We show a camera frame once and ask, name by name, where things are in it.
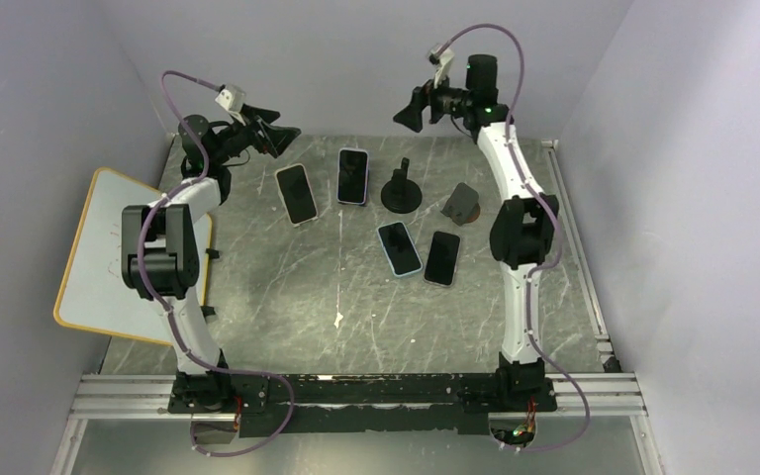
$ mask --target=tabletop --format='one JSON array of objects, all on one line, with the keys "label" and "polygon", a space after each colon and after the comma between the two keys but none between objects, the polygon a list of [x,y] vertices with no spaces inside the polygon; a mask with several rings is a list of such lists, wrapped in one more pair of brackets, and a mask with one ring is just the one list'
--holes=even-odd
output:
[{"label": "tabletop", "polygon": [[[539,141],[522,152],[547,193],[561,195]],[[364,207],[336,201],[337,154],[344,146],[370,154]],[[184,153],[175,141],[159,188],[181,179]],[[408,215],[380,203],[380,190],[410,160],[409,176],[424,201]],[[243,162],[246,157],[235,159]],[[319,218],[293,227],[274,171],[302,163]],[[503,279],[488,236],[501,201],[485,156],[468,138],[301,136],[277,159],[252,153],[231,168],[232,194],[211,215],[212,247],[223,255],[209,269],[210,324],[230,367],[285,373],[491,372],[505,325]],[[480,195],[479,219],[456,226],[440,210],[459,182]],[[566,223],[561,213],[562,224]],[[377,228],[403,221],[422,260],[432,234],[461,236],[456,278],[449,288],[421,274],[392,275]],[[541,277],[542,346],[567,370],[602,371],[581,263],[565,242],[561,264]],[[113,337],[106,374],[172,374],[172,348]]]}]

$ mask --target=phone screen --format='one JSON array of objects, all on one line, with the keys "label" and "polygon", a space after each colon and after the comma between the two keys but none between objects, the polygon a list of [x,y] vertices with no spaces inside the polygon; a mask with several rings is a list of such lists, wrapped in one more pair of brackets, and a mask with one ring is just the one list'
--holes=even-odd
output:
[{"label": "phone screen", "polygon": [[339,151],[339,187],[336,198],[341,203],[365,203],[368,184],[368,152],[343,148]]},{"label": "phone screen", "polygon": [[402,277],[421,270],[421,258],[403,223],[393,223],[377,230],[383,250],[392,265],[392,272]]},{"label": "phone screen", "polygon": [[459,236],[436,231],[429,246],[424,279],[438,285],[449,286],[456,272],[456,259],[461,239]]},{"label": "phone screen", "polygon": [[304,166],[299,164],[278,170],[275,172],[275,180],[292,224],[298,225],[316,217],[316,203],[313,201]]}]

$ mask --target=gray wall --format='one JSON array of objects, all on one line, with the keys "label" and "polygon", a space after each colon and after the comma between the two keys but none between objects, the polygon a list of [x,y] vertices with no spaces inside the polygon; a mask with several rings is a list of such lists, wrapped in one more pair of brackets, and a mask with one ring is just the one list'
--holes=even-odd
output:
[{"label": "gray wall", "polygon": [[668,473],[760,473],[760,0],[636,0],[559,156]]},{"label": "gray wall", "polygon": [[84,0],[0,1],[0,474],[50,471],[107,338],[53,307],[95,168],[158,177],[164,130]]},{"label": "gray wall", "polygon": [[[519,105],[524,137],[551,139],[587,86],[632,0],[102,0],[113,27],[146,80],[173,67],[239,85],[249,103],[274,108],[283,123],[314,134],[406,135],[392,116],[433,72],[427,51],[462,28],[497,22],[524,46],[527,76]],[[502,99],[519,67],[508,39],[468,35],[454,47],[453,84],[463,85],[468,54],[500,59]],[[179,94],[181,110],[217,117],[207,91]],[[161,107],[165,124],[176,121]],[[423,134],[457,132],[444,124]]]}]

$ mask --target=phone holder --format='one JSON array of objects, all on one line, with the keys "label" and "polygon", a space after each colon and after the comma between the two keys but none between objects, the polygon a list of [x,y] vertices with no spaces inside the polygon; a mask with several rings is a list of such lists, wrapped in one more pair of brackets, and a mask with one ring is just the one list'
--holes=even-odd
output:
[{"label": "phone holder", "polygon": [[392,172],[392,179],[383,185],[380,191],[380,201],[392,213],[406,215],[421,205],[421,188],[407,178],[408,171],[409,159],[404,158],[401,160],[401,167]]},{"label": "phone holder", "polygon": [[479,193],[467,184],[459,183],[441,213],[458,226],[473,223],[479,218]]}]

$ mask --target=whiteboard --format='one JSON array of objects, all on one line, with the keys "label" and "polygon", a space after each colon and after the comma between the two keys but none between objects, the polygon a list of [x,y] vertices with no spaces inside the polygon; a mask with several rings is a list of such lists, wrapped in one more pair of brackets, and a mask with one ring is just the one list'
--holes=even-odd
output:
[{"label": "whiteboard", "polygon": [[[121,212],[161,196],[158,190],[110,168],[92,179],[77,235],[71,247],[53,317],[64,326],[88,332],[172,344],[154,303],[124,285],[121,278]],[[197,295],[205,302],[211,217],[194,224],[200,265]]]}]

